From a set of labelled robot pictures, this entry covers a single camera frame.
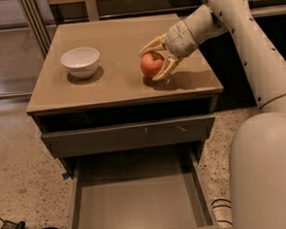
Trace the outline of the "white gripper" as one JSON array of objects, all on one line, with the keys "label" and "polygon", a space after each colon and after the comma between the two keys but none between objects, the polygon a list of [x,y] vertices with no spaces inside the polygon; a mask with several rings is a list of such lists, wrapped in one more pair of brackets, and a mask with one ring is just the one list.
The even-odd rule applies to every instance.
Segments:
[{"label": "white gripper", "polygon": [[198,43],[184,20],[171,26],[164,35],[154,38],[140,49],[140,57],[150,51],[167,49],[176,59],[168,56],[163,59],[154,56],[152,59],[152,79],[156,82],[165,79],[179,64],[178,60],[189,57],[198,48]]}]

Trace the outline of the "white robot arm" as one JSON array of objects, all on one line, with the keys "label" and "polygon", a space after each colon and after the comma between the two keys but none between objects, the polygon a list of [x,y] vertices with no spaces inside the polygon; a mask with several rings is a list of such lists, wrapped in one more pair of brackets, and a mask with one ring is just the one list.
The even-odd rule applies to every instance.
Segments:
[{"label": "white robot arm", "polygon": [[251,15],[248,0],[207,0],[141,51],[170,54],[155,77],[161,81],[199,44],[228,32],[260,109],[232,140],[233,229],[286,229],[286,61]]}]

